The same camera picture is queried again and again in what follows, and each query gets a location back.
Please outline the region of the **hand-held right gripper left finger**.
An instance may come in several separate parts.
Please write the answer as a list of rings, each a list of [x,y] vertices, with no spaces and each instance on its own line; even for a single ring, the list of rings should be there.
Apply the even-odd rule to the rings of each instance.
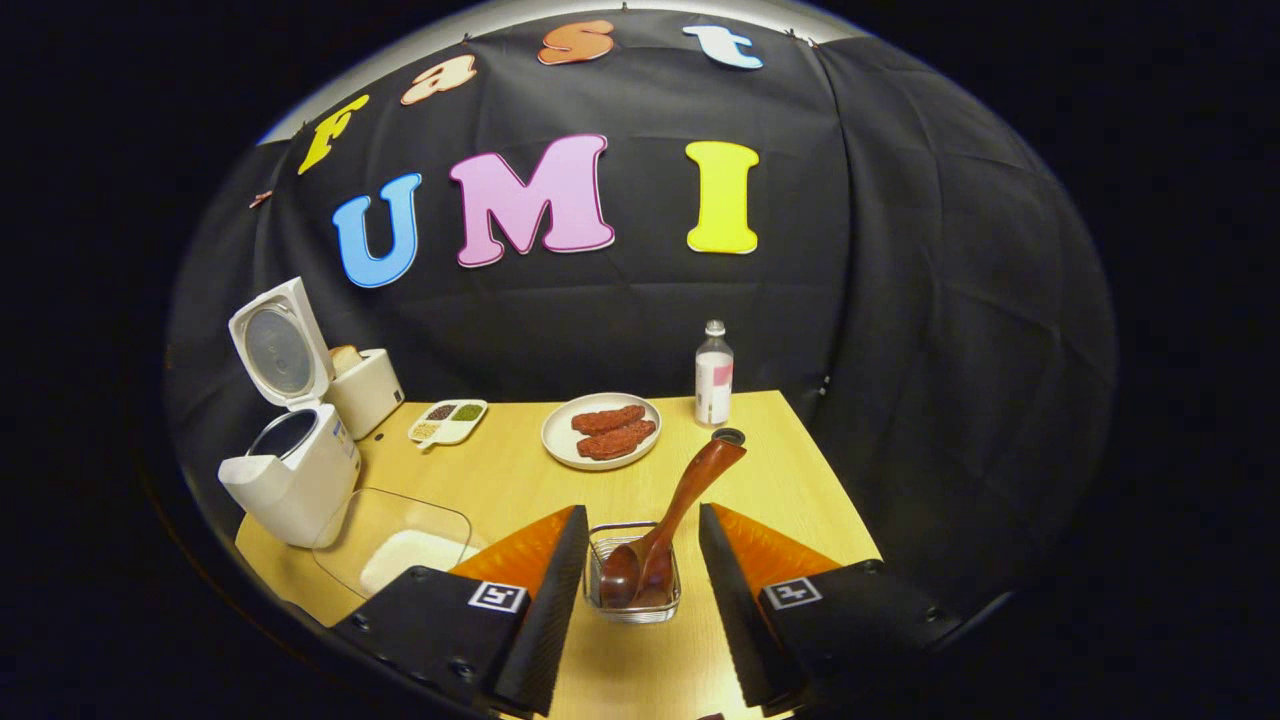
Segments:
[[[570,505],[451,571],[404,569],[333,630],[461,716],[547,716],[586,552]]]

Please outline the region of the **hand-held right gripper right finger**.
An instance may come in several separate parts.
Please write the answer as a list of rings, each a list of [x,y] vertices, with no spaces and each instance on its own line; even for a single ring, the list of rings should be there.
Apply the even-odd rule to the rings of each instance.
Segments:
[[[699,543],[744,701],[833,715],[908,679],[961,619],[878,559],[842,565],[718,503]]]

